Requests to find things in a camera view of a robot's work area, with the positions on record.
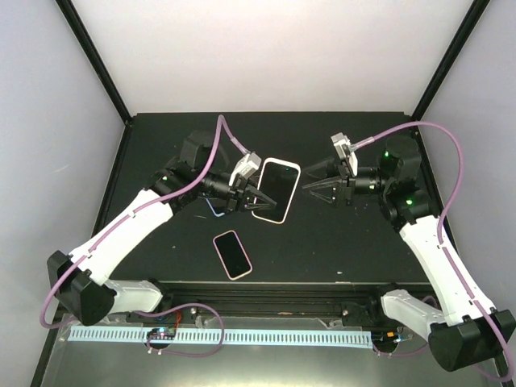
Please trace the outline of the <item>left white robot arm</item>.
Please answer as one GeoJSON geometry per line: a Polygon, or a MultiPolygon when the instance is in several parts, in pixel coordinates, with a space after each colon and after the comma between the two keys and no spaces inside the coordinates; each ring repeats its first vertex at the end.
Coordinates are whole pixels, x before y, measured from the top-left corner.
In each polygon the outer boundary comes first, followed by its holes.
{"type": "Polygon", "coordinates": [[[219,137],[194,132],[147,186],[107,226],[80,247],[47,260],[50,298],[82,325],[93,326],[109,314],[143,312],[156,322],[167,320],[173,302],[157,281],[113,281],[110,276],[147,236],[199,198],[222,202],[225,214],[269,210],[276,203],[251,181],[261,159],[243,152],[231,173],[213,173],[219,137]]]}

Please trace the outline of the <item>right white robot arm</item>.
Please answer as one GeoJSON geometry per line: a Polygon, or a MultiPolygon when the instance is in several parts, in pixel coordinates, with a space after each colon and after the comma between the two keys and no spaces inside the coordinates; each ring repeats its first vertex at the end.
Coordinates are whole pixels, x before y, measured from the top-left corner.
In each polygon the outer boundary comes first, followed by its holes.
{"type": "Polygon", "coordinates": [[[417,257],[439,302],[433,307],[404,289],[390,290],[366,305],[376,325],[396,320],[425,339],[433,357],[452,372],[504,354],[515,318],[498,310],[478,288],[444,232],[438,211],[417,177],[422,157],[415,140],[387,139],[378,166],[360,167],[357,145],[342,133],[331,142],[337,156],[310,166],[325,177],[303,186],[310,196],[337,206],[356,195],[375,195],[381,213],[417,257]]]}

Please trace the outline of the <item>phone in blue case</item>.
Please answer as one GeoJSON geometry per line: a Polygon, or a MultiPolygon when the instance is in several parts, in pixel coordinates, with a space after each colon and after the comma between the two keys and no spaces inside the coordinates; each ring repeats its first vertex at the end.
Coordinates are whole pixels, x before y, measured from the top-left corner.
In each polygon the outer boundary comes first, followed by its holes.
{"type": "Polygon", "coordinates": [[[211,200],[206,198],[206,204],[208,205],[208,207],[210,208],[212,214],[214,215],[215,218],[221,218],[222,216],[225,215],[225,212],[223,210],[216,210],[214,205],[212,204],[211,200]]]}

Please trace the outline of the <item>phone in pink case front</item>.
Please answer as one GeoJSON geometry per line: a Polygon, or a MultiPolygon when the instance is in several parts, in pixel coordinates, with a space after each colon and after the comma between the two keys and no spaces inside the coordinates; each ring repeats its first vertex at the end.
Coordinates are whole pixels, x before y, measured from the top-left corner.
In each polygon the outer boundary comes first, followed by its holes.
{"type": "Polygon", "coordinates": [[[213,245],[231,281],[236,281],[252,272],[252,263],[235,231],[226,231],[215,236],[213,245]]]}

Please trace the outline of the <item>left controller board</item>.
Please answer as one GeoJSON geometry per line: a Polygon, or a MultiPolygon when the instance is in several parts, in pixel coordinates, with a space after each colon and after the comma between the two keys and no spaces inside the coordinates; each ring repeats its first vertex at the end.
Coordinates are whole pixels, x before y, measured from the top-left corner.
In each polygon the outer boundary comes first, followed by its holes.
{"type": "Polygon", "coordinates": [[[173,340],[177,330],[173,327],[155,327],[147,333],[147,340],[173,340]]]}

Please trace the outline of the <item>controller board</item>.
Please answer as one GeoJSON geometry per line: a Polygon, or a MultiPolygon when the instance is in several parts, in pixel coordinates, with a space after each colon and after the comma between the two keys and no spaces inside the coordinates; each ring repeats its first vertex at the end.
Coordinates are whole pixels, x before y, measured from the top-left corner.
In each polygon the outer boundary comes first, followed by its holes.
{"type": "Polygon", "coordinates": [[[375,344],[401,343],[410,339],[409,336],[397,331],[372,331],[371,338],[375,344]]]}
{"type": "Polygon", "coordinates": [[[173,327],[155,327],[147,333],[147,340],[173,340],[177,330],[173,327]]]}

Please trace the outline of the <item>right controller board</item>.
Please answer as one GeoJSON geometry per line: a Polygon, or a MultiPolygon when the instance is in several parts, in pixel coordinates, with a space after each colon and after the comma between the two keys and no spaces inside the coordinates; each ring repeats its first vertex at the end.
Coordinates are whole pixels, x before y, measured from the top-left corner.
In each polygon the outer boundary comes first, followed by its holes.
{"type": "Polygon", "coordinates": [[[397,331],[372,331],[371,338],[375,344],[401,343],[410,339],[409,336],[397,331]]]}

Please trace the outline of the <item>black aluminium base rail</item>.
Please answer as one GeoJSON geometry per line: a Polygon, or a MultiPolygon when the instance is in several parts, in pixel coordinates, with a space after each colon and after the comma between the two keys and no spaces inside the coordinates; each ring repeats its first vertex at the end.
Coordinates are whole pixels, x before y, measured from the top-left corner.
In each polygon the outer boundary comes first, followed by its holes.
{"type": "Polygon", "coordinates": [[[206,304],[224,317],[341,318],[346,299],[381,297],[405,289],[421,298],[426,284],[391,283],[253,283],[113,281],[106,295],[85,302],[93,322],[108,314],[151,312],[158,307],[206,304]]]}

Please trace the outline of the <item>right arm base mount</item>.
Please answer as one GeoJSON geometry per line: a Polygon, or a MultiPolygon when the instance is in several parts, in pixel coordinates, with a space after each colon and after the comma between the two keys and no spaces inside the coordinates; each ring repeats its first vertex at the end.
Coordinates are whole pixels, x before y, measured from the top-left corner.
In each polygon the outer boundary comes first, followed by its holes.
{"type": "Polygon", "coordinates": [[[348,325],[361,327],[404,327],[405,324],[389,318],[377,296],[346,299],[341,304],[341,318],[348,325]]]}

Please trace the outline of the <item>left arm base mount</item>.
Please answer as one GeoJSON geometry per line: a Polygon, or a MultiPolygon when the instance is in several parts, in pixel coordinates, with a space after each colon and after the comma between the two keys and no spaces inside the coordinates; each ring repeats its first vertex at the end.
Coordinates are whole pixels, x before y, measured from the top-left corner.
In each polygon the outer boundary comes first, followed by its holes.
{"type": "Polygon", "coordinates": [[[174,323],[187,323],[192,318],[195,318],[199,310],[198,306],[185,306],[182,308],[176,307],[173,312],[165,313],[169,308],[158,307],[151,312],[136,313],[135,311],[124,312],[123,316],[128,322],[143,322],[143,323],[164,323],[165,325],[173,325],[174,323]]]}

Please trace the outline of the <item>right black frame post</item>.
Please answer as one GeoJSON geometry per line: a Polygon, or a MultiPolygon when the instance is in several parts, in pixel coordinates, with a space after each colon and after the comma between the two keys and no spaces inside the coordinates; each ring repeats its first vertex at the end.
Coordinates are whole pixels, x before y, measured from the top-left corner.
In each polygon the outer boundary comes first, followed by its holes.
{"type": "Polygon", "coordinates": [[[447,75],[451,71],[457,58],[459,57],[469,37],[476,28],[485,13],[490,0],[474,0],[471,2],[465,16],[463,17],[456,33],[453,35],[450,44],[447,46],[438,66],[436,67],[427,87],[424,89],[422,97],[414,108],[411,115],[413,120],[420,120],[431,106],[440,87],[443,85],[447,75]]]}

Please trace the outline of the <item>black frame post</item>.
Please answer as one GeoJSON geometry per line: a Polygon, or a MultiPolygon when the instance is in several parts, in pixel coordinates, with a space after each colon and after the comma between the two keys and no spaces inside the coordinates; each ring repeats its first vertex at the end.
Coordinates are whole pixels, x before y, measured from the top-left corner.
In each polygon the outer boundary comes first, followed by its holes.
{"type": "Polygon", "coordinates": [[[440,87],[443,85],[447,75],[451,71],[457,58],[459,57],[469,37],[476,28],[485,13],[490,0],[474,0],[471,2],[465,16],[463,17],[456,33],[453,35],[450,44],[447,46],[438,66],[436,67],[427,87],[424,89],[422,97],[414,108],[411,115],[413,120],[420,120],[431,106],[440,87]]]}
{"type": "Polygon", "coordinates": [[[124,103],[112,76],[110,75],[104,61],[101,58],[81,16],[71,0],[56,0],[61,14],[68,23],[73,35],[85,53],[86,58],[91,64],[98,80],[101,82],[103,89],[106,91],[114,108],[124,124],[128,124],[132,116],[124,103]]]}

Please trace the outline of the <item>left black frame post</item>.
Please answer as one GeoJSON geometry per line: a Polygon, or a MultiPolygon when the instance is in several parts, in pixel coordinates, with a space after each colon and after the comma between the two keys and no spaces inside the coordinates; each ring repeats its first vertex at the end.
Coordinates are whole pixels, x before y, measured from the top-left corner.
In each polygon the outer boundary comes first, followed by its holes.
{"type": "Polygon", "coordinates": [[[85,53],[86,58],[91,64],[98,80],[101,82],[103,89],[106,91],[114,108],[124,124],[128,124],[132,116],[124,103],[112,76],[110,75],[104,61],[101,58],[81,16],[71,0],[56,0],[61,14],[68,23],[73,35],[85,53]]]}

